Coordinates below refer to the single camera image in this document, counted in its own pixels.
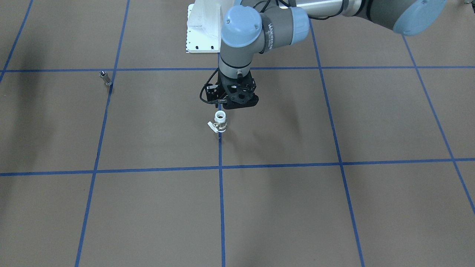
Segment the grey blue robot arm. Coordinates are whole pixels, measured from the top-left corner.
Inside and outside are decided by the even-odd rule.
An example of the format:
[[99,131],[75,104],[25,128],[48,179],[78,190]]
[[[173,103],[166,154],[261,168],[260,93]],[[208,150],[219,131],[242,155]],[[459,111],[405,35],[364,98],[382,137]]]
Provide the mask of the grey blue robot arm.
[[414,36],[440,16],[444,0],[237,0],[224,14],[216,83],[207,81],[204,103],[231,110],[258,103],[250,72],[255,54],[306,39],[311,20],[361,17],[393,32]]

